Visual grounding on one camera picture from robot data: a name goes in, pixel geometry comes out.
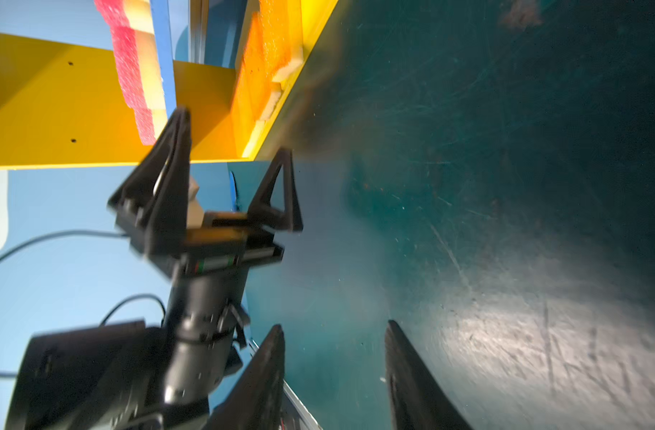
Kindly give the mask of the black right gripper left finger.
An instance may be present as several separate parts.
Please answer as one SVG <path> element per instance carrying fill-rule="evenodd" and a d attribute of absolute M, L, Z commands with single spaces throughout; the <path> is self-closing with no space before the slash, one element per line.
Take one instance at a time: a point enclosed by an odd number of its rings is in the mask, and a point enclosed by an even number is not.
<path fill-rule="evenodd" d="M 207 419 L 204 428 L 279 429 L 284 371 L 284 331 L 276 324 L 225 402 Z"/>

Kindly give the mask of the pink smiley sponge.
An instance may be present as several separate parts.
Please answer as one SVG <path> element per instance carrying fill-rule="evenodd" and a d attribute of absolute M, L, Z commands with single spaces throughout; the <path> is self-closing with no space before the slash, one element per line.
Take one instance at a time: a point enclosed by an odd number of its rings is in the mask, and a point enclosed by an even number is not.
<path fill-rule="evenodd" d="M 110 27 L 119 86 L 136 119 L 142 144 L 153 145 L 168 114 L 155 39 L 151 3 L 142 0 L 95 0 Z"/>

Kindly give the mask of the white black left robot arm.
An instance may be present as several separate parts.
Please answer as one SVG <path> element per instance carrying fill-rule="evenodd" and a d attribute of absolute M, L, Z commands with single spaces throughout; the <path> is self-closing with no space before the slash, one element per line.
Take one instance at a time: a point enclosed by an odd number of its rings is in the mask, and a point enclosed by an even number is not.
<path fill-rule="evenodd" d="M 280 149 L 245 213 L 188 224 L 191 117 L 173 112 L 151 152 L 110 197 L 132 248 L 171 281 L 162 323 L 141 321 L 30 340 L 9 429 L 277 429 L 285 339 L 273 328 L 248 364 L 251 268 L 279 262 L 278 231 L 300 232 L 293 155 Z"/>

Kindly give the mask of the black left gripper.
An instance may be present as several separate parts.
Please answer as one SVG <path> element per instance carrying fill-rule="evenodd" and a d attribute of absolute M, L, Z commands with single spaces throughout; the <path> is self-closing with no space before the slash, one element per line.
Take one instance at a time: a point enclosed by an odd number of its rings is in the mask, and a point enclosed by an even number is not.
<path fill-rule="evenodd" d="M 130 244 L 171 280 L 163 351 L 149 387 L 162 403 L 205 399 L 242 367 L 242 305 L 248 272 L 278 263 L 284 249 L 275 232 L 302 232 L 293 153 L 280 148 L 248 213 L 209 212 L 187 229 L 191 115 L 179 107 L 150 152 L 108 200 Z"/>

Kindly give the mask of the orange sponge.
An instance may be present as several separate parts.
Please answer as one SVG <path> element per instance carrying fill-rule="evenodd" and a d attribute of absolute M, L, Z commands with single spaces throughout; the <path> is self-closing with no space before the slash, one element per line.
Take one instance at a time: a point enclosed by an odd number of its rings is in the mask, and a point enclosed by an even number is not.
<path fill-rule="evenodd" d="M 302 2 L 259 2 L 266 70 L 273 82 L 284 82 L 304 62 Z"/>
<path fill-rule="evenodd" d="M 270 77 L 260 13 L 254 13 L 231 110 L 235 144 L 241 159 L 254 156 L 266 121 L 273 115 L 281 96 L 281 85 Z"/>

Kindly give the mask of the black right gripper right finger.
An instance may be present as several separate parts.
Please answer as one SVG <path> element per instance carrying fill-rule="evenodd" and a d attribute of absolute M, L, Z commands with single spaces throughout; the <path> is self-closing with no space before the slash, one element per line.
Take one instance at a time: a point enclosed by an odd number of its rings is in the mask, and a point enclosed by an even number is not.
<path fill-rule="evenodd" d="M 386 328 L 385 349 L 393 428 L 471 429 L 394 320 Z"/>

